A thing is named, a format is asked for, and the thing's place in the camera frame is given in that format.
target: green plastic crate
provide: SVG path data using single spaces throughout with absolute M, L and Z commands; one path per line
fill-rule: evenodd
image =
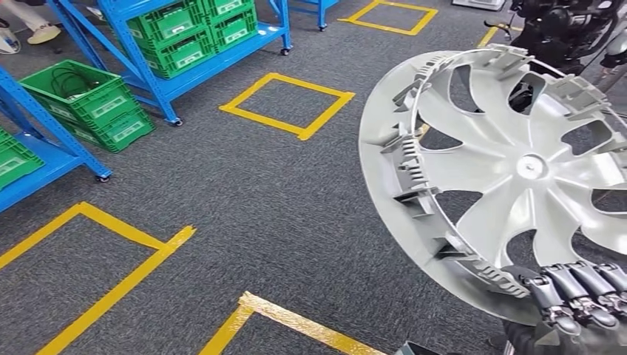
M 207 27 L 172 46 L 144 50 L 143 56 L 155 75 L 170 79 L 213 57 L 216 48 Z
M 204 25 L 202 0 L 184 0 L 128 20 L 138 46 L 162 48 L 184 39 Z
M 254 6 L 239 12 L 236 15 L 211 25 L 211 37 L 221 53 L 236 44 L 257 34 L 257 11 Z
M 114 153 L 121 152 L 155 129 L 141 107 L 120 116 L 104 129 L 87 129 L 71 121 L 62 121 L 61 124 L 77 138 Z
M 20 80 L 50 113 L 95 128 L 139 107 L 119 75 L 66 60 Z
M 44 165 L 33 152 L 10 137 L 0 143 L 0 189 Z
M 13 139 L 13 136 L 5 131 L 4 129 L 0 128 L 0 145 L 2 145 L 4 142 L 8 141 L 9 139 Z
M 254 7 L 254 0 L 204 0 L 204 2 L 208 24 L 218 24 L 248 7 Z

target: yellow tape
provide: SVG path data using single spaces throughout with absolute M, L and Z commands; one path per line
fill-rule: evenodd
M 81 213 L 82 208 L 83 207 L 81 203 L 75 204 L 67 211 L 63 212 L 62 214 L 51 220 L 47 225 L 41 227 L 38 231 L 31 234 L 28 238 L 22 240 L 18 245 L 12 247 L 3 255 L 0 255 L 0 269 L 4 268 L 6 265 L 17 259 L 23 253 L 29 251 L 33 246 L 37 245 L 37 243 L 41 242 L 45 237 L 52 234 L 55 230 L 59 229 L 69 220 L 76 217 L 77 214 Z
M 313 120 L 307 128 L 298 134 L 298 139 L 306 141 L 311 138 L 311 136 L 314 135 L 318 129 L 324 126 L 327 121 L 331 119 L 331 117 L 333 117 L 345 104 L 348 103 L 348 101 L 351 100 L 351 98 L 353 98 L 353 96 L 355 96 L 355 94 L 352 92 L 343 92 L 339 95 L 339 98 L 331 106 L 329 106 L 320 116 L 318 116 L 318 118 Z
M 381 25 L 381 24 L 373 24 L 373 23 L 370 23 L 370 22 L 364 22 L 364 21 L 359 20 L 360 17 L 362 17 L 368 11 L 374 9 L 378 5 L 389 5 L 389 6 L 394 6 L 394 7 L 401 7 L 401 8 L 404 8 L 404 9 L 424 11 L 425 14 L 422 16 L 420 21 L 418 21 L 418 23 L 411 30 L 404 30 L 402 28 L 389 27 L 389 26 L 384 26 L 384 25 Z M 437 13 L 438 13 L 437 9 L 433 9 L 433 8 L 430 8 L 430 7 L 422 7 L 422 6 L 415 6 L 415 5 L 410 5 L 410 4 L 402 4 L 402 3 L 391 2 L 391 1 L 374 0 L 373 2 L 369 3 L 364 8 L 362 8 L 361 10 L 357 11 L 356 13 L 354 13 L 352 16 L 350 16 L 348 18 L 339 18 L 338 21 L 350 22 L 351 24 L 357 24 L 359 26 L 366 26 L 366 27 L 370 27 L 370 28 L 375 28 L 377 30 L 382 30 L 382 31 L 399 33 L 399 34 L 402 34 L 402 35 L 415 36 L 425 26 L 427 26 L 429 21 L 431 21 L 431 19 Z
M 77 320 L 65 328 L 52 341 L 44 346 L 38 355 L 53 355 L 60 353 L 71 342 L 78 338 L 96 320 L 102 317 L 115 303 L 128 294 L 146 276 L 153 272 L 165 259 L 185 243 L 195 232 L 191 226 L 179 231 L 165 246 L 156 251 L 146 261 L 141 263 L 131 274 L 118 283 L 111 291 L 105 294 L 94 305 L 83 313 Z
M 135 227 L 113 217 L 112 215 L 97 209 L 87 202 L 81 202 L 70 207 L 67 211 L 54 218 L 47 225 L 41 227 L 38 231 L 31 234 L 17 246 L 14 246 L 3 255 L 0 255 L 0 269 L 17 259 L 23 253 L 29 251 L 45 237 L 61 228 L 65 223 L 79 214 L 85 215 L 91 220 L 100 223 L 102 226 L 107 227 L 128 240 L 139 243 L 143 246 L 157 249 L 157 251 L 146 261 L 141 263 L 141 265 L 139 265 L 131 274 L 126 276 L 111 291 L 100 298 L 99 301 L 77 318 L 77 320 L 65 328 L 46 346 L 44 346 L 37 353 L 40 355 L 53 355 L 60 353 L 88 327 L 90 327 L 91 324 L 102 317 L 102 315 L 113 307 L 113 305 L 124 297 L 124 295 L 129 293 L 137 284 L 148 276 L 148 274 L 153 272 L 196 231 L 191 226 L 187 226 L 179 231 L 172 239 L 170 239 L 170 241 L 163 243 L 139 229 L 136 229 Z
M 239 107 L 237 107 L 246 99 L 254 95 L 254 93 L 257 92 L 257 90 L 261 89 L 264 85 L 266 85 L 268 82 L 272 80 L 283 81 L 288 84 L 293 84 L 293 85 L 304 87 L 306 89 L 311 89 L 317 92 L 322 92 L 328 95 L 337 96 L 338 100 L 335 101 L 320 116 L 315 118 L 309 126 L 305 128 L 294 126 L 293 124 L 288 124 L 286 122 L 279 121 L 272 117 L 267 117 L 267 116 L 260 115 L 258 113 L 251 112 L 246 109 L 240 109 Z M 331 119 L 331 117 L 333 117 L 348 101 L 351 100 L 351 98 L 354 95 L 355 94 L 352 92 L 343 92 L 343 91 L 339 91 L 336 89 L 331 89 L 330 87 L 324 87 L 322 85 L 310 83 L 308 81 L 303 81 L 303 80 L 299 80 L 296 78 L 290 78 L 288 76 L 281 75 L 278 72 L 269 72 L 263 78 L 256 81 L 251 87 L 244 90 L 244 92 L 239 94 L 236 98 L 234 98 L 227 104 L 220 106 L 220 109 L 222 111 L 229 112 L 234 115 L 247 118 L 251 121 L 255 121 L 260 124 L 265 124 L 267 126 L 271 126 L 277 129 L 282 129 L 286 132 L 293 133 L 301 141 L 306 141 L 307 139 L 311 138 L 311 136 L 314 135 L 318 131 L 318 129 L 320 129 L 320 127 L 326 124 Z
M 523 29 L 520 27 L 512 27 L 512 31 L 521 32 L 522 30 Z M 497 27 L 490 27 L 488 29 L 488 32 L 486 32 L 486 34 L 479 41 L 479 44 L 477 44 L 477 48 L 487 46 L 488 43 L 492 40 L 492 37 L 494 37 L 494 35 L 497 33 L 497 31 Z
M 102 226 L 107 227 L 111 231 L 121 235 L 122 237 L 125 237 L 132 242 L 157 250 L 163 250 L 163 248 L 166 246 L 166 244 L 159 239 L 151 237 L 150 235 L 140 231 L 139 229 L 136 229 L 128 223 L 125 223 L 122 220 L 113 217 L 105 211 L 95 208 L 87 202 L 81 203 L 81 207 L 81 213 L 84 214 L 86 217 L 100 223 Z
M 226 322 L 224 322 L 220 329 L 218 329 L 217 333 L 209 340 L 199 355 L 220 355 L 254 312 L 345 354 L 385 355 L 381 351 L 375 350 L 344 334 L 338 333 L 294 312 L 288 311 L 285 308 L 279 307 L 250 292 L 244 292 L 244 295 L 240 297 L 240 306 Z
M 253 313 L 252 308 L 238 306 L 198 355 L 220 355 Z

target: blue shelving rack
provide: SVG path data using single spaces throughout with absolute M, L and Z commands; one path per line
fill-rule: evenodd
M 102 70 L 107 70 L 104 61 L 94 50 L 87 38 L 87 33 L 95 37 L 111 52 L 126 68 L 121 75 L 125 82 L 134 87 L 146 90 L 150 98 L 137 95 L 139 101 L 157 107 L 163 112 L 167 122 L 180 126 L 183 121 L 176 116 L 171 101 L 207 81 L 212 76 L 237 63 L 240 59 L 261 49 L 266 44 L 281 37 L 283 48 L 281 54 L 289 54 L 291 46 L 287 0 L 268 0 L 277 14 L 278 25 L 259 23 L 258 34 L 250 39 L 226 50 L 202 64 L 185 71 L 172 78 L 157 78 L 146 63 L 139 47 L 133 39 L 126 21 L 131 18 L 157 10 L 175 0 L 98 0 L 99 10 L 104 14 L 109 25 L 115 32 L 128 58 L 109 41 L 103 33 L 83 16 L 77 8 L 81 5 L 73 4 L 70 0 L 48 0 L 57 17 L 63 23 L 66 31 L 72 36 L 83 54 L 92 64 Z
M 27 120 L 19 106 L 54 135 L 59 143 L 41 134 Z M 13 80 L 2 66 L 0 66 L 0 112 L 22 129 L 22 132 L 16 135 L 17 140 L 44 161 L 41 168 L 0 189 L 0 212 L 80 165 L 89 167 L 101 182 L 109 179 L 111 171 Z
M 292 10 L 298 11 L 299 13 L 309 13 L 311 15 L 316 15 L 318 17 L 318 28 L 320 32 L 323 32 L 327 29 L 327 9 L 337 4 L 339 0 L 294 0 L 300 2 L 305 5 L 313 5 L 316 9 L 311 10 L 304 7 L 293 6 Z

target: white shoe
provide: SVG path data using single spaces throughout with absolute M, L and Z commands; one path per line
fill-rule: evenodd
M 51 41 L 61 33 L 61 30 L 53 24 L 46 24 L 39 27 L 28 39 L 29 44 L 42 44 Z

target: black cable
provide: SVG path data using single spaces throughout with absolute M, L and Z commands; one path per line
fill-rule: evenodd
M 63 72 L 61 74 L 55 74 L 58 71 L 63 71 Z M 63 81 L 60 81 L 61 78 L 63 78 L 64 76 L 66 76 L 66 78 Z M 65 86 L 67 85 L 68 80 L 73 79 L 73 78 L 79 78 L 81 81 L 83 81 L 86 87 L 86 89 L 84 89 L 83 92 L 90 91 L 91 89 L 94 88 L 93 86 L 94 82 L 91 82 L 85 75 L 83 75 L 83 73 L 78 72 L 73 69 L 68 69 L 68 68 L 55 68 L 52 70 L 52 80 L 50 83 L 53 92 L 57 96 L 60 96 L 62 98 L 70 97 L 71 95 L 69 95 L 69 92 L 65 88 Z

